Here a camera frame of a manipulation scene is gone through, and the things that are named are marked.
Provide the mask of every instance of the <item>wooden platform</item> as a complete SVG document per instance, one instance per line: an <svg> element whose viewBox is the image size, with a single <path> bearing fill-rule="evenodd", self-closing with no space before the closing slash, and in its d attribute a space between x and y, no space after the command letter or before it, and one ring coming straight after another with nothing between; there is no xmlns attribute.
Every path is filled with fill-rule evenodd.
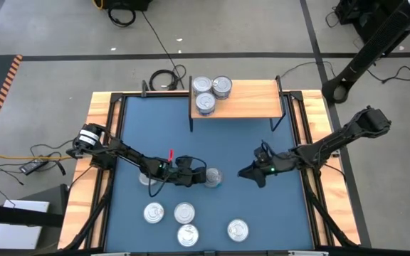
<svg viewBox="0 0 410 256"><path fill-rule="evenodd" d="M303 98L306 108L306 114L309 121L310 131L314 142L327 136L331 133L330 123L328 121L327 110L325 109L324 101L320 90L303 90ZM107 120L107 113L110 106L111 92L94 92L91 99L90 109L86 122L93 122L105 126ZM297 120L301 120L298 103L294 102L295 113ZM115 108L113 115L112 133L116 131L117 116L119 113L119 102ZM306 143L305 133L301 122L298 123L300 130L300 137L302 143ZM81 159L77 163L74 173L74 179L79 177L88 167L90 159ZM327 162L330 166L341 169L340 160L338 158L331 158ZM359 243L359 236L357 226L354 220L354 214L349 200L346 183L342 174L329 168L321 168L322 187L325 194L325 200L329 214L335 220L336 224L344 231L347 237L355 243ZM108 173L104 173L102 179L101 195L107 185ZM93 199L93 190L97 178L97 170L91 169L80 180L78 180L74 187L72 187L68 207L65 214L63 229L61 230L60 241L58 248L64 248L68 245L78 231L82 228L83 223L87 220L90 214L91 201ZM320 240L323 245L326 245L325 232L322 224L322 218L316 212L318 220L318 228L320 231ZM101 216L97 219L94 229L94 236L92 246L98 246L99 231L102 223Z"/></svg>
<svg viewBox="0 0 410 256"><path fill-rule="evenodd" d="M270 118L281 117L282 107L276 80L232 80L225 100L216 100L214 113L200 115L196 97L191 96L191 118Z"/></svg>

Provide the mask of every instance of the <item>tin can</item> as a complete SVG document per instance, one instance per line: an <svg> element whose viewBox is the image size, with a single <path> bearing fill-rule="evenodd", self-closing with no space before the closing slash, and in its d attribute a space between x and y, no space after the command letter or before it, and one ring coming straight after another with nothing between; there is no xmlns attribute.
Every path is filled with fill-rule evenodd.
<svg viewBox="0 0 410 256"><path fill-rule="evenodd" d="M196 215L196 211L194 207L190 203L179 203L175 207L175 220L177 220L180 224L188 224Z"/></svg>
<svg viewBox="0 0 410 256"><path fill-rule="evenodd" d="M146 176L146 175L144 175L143 173L140 173L140 175L139 175L139 181L140 181L140 183L142 184L142 185L145 185L145 186L148 186L148 181L149 181L149 179L148 179L148 177ZM150 183L151 183L151 186L153 186L153 185L155 185L156 184L156 180L154 180L154 179L151 179L151 181L149 181Z"/></svg>
<svg viewBox="0 0 410 256"><path fill-rule="evenodd" d="M213 80L213 94L218 100L225 100L231 94L232 80L226 76L218 76Z"/></svg>
<svg viewBox="0 0 410 256"><path fill-rule="evenodd" d="M235 242L243 242L249 234L248 225L241 219L232 220L227 227L228 236Z"/></svg>
<svg viewBox="0 0 410 256"><path fill-rule="evenodd" d="M216 168L208 168L206 170L206 182L207 188L217 188L221 185L222 173Z"/></svg>
<svg viewBox="0 0 410 256"><path fill-rule="evenodd" d="M196 98L196 108L199 114L209 116L214 113L216 99L209 92L201 93Z"/></svg>
<svg viewBox="0 0 410 256"><path fill-rule="evenodd" d="M203 92L211 92L211 79L204 76L194 78L192 90L196 96Z"/></svg>
<svg viewBox="0 0 410 256"><path fill-rule="evenodd" d="M159 203L150 203L143 210L143 217L148 223L158 223L164 217L164 208Z"/></svg>
<svg viewBox="0 0 410 256"><path fill-rule="evenodd" d="M191 247L199 239L199 231L194 225L186 224L178 229L177 237L180 245Z"/></svg>

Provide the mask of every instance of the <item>blue table surface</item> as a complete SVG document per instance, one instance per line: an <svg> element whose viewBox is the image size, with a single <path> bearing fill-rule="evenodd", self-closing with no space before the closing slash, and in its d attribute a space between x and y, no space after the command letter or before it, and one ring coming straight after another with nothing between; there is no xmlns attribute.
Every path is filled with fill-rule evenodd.
<svg viewBox="0 0 410 256"><path fill-rule="evenodd" d="M166 184L155 198L148 196L137 167L119 160L107 227L107 252L179 252L202 250L307 250L312 239L298 171L269 176L267 186L237 177L238 170L254 160L261 140L275 151L294 146L288 115L276 131L268 119L196 119L189 132L187 97L129 97L122 133L124 143L147 156L168 158L195 156L224 174L219 188L203 184L191 188ZM152 187L155 191L159 183ZM143 210L151 202L164 206L161 222L149 224ZM199 230L193 247L177 240L181 226L174 219L178 203L189 202L196 210L192 224ZM248 223L249 236L232 241L227 225L235 218Z"/></svg>

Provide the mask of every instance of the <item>concrete floor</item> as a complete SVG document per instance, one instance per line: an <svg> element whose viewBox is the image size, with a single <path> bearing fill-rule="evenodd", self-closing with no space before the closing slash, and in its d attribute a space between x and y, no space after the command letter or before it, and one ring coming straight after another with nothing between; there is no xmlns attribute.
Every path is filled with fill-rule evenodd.
<svg viewBox="0 0 410 256"><path fill-rule="evenodd" d="M358 51L352 43L357 37L353 27L325 24L338 0L306 2L322 53ZM154 0L147 16L170 53L312 53L298 0ZM402 45L402 52L410 52L410 36ZM141 14L131 27L121 29L89 0L6 0L0 10L0 54L150 53L163 51ZM327 60L337 73L349 62ZM268 79L308 61L314 60L177 59L175 63L185 65L192 76ZM386 78L402 65L410 66L410 58L383 59L372 70ZM138 90L142 79L165 68L172 68L168 60L22 62L0 113L0 154L27 155L33 144L59 145L73 138L85 121L92 92ZM283 79L283 86L320 89L317 68L298 68ZM337 106L341 123L367 105L381 108L393 122L388 135L349 146L369 236L373 247L410 250L410 82L382 85L365 73L348 101ZM67 160L64 165L67 176L58 170L20 176L25 186L0 173L0 189L9 198L20 198L70 183L75 162Z"/></svg>

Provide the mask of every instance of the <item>can lid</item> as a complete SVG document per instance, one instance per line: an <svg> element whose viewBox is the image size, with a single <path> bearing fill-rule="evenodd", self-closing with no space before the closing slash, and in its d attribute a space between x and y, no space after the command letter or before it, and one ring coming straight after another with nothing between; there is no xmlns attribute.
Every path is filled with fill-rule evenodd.
<svg viewBox="0 0 410 256"><path fill-rule="evenodd" d="M228 92L232 88L232 80L226 76L218 76L213 80L213 90L218 92Z"/></svg>
<svg viewBox="0 0 410 256"><path fill-rule="evenodd" d="M222 173L216 168L208 168L206 170L205 186L216 187L222 181Z"/></svg>
<svg viewBox="0 0 410 256"><path fill-rule="evenodd" d="M181 245L191 247L199 239L199 231L194 225L186 224L178 229L177 237Z"/></svg>
<svg viewBox="0 0 410 256"><path fill-rule="evenodd" d="M148 177L146 176L146 175L144 175L143 173L140 173L140 175L139 175L139 181L140 181L140 183L141 184L143 184L143 185L145 185L145 186L148 186L148 181L149 181L149 179L148 179ZM151 179L151 186L153 186L153 185L155 185L156 184L156 180L154 180L154 179Z"/></svg>
<svg viewBox="0 0 410 256"><path fill-rule="evenodd" d="M204 76L196 77L194 78L194 81L192 81L192 85L195 90L206 92L211 89L211 79Z"/></svg>
<svg viewBox="0 0 410 256"><path fill-rule="evenodd" d="M159 203L150 203L143 210L143 216L148 223L158 223L164 217L164 208Z"/></svg>
<svg viewBox="0 0 410 256"><path fill-rule="evenodd" d="M243 242L248 237L248 225L241 219L232 220L228 224L227 233L233 241Z"/></svg>
<svg viewBox="0 0 410 256"><path fill-rule="evenodd" d="M190 203L180 203L175 207L175 220L177 220L181 224L190 223L194 216L196 215L196 211L194 207Z"/></svg>
<svg viewBox="0 0 410 256"><path fill-rule="evenodd" d="M216 99L209 92L197 95L196 105L200 110L212 110L216 104Z"/></svg>

